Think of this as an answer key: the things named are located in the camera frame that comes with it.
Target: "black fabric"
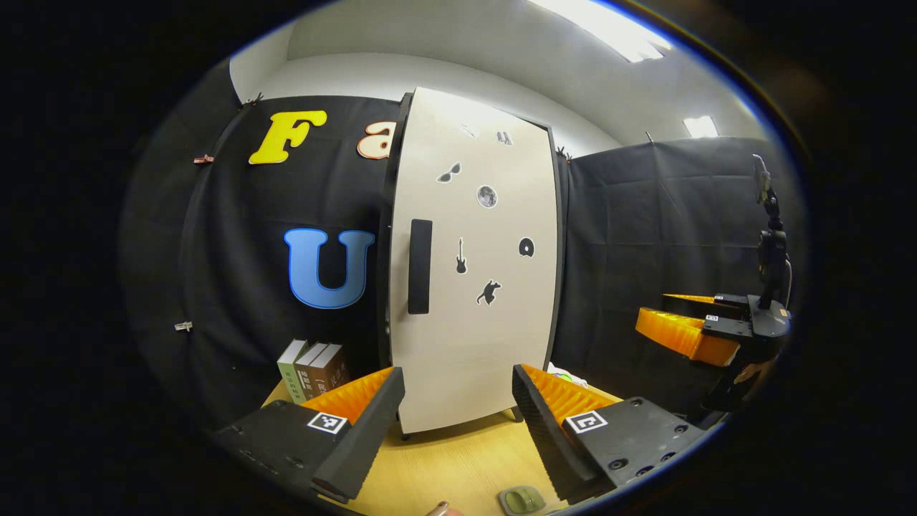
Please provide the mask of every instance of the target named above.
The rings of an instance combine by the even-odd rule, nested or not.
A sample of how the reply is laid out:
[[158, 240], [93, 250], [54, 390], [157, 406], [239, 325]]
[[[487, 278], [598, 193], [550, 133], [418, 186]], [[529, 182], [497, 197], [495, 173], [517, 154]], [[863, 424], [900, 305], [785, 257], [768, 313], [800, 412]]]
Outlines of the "black fabric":
[[[354, 377], [379, 368], [371, 266], [378, 246], [369, 247], [363, 297], [324, 310], [293, 295], [283, 234], [303, 228], [327, 233], [319, 279], [329, 288], [344, 283], [346, 254], [337, 235], [377, 232], [386, 165], [359, 156], [357, 143], [370, 123], [394, 120], [398, 103], [290, 97], [239, 111], [238, 101], [231, 109], [206, 107], [211, 89], [199, 86], [182, 103], [190, 112], [182, 116], [179, 107], [151, 141], [128, 195], [120, 238], [122, 281], [140, 351], [172, 396], [214, 430], [260, 406], [277, 385], [277, 357], [293, 338], [342, 344]], [[287, 144], [285, 162], [249, 165], [271, 115], [307, 110], [324, 110], [327, 122], [312, 127], [299, 147]], [[197, 125], [185, 127], [184, 118]], [[185, 140], [193, 141], [187, 150]], [[215, 161], [193, 165], [205, 151]], [[185, 320], [193, 322], [191, 332], [173, 328]]]
[[571, 161], [567, 251], [552, 360], [622, 398], [643, 396], [696, 413], [721, 374], [635, 330], [662, 294], [760, 294], [751, 154], [772, 175], [801, 305], [808, 222], [791, 163], [772, 145], [740, 138], [647, 143]]

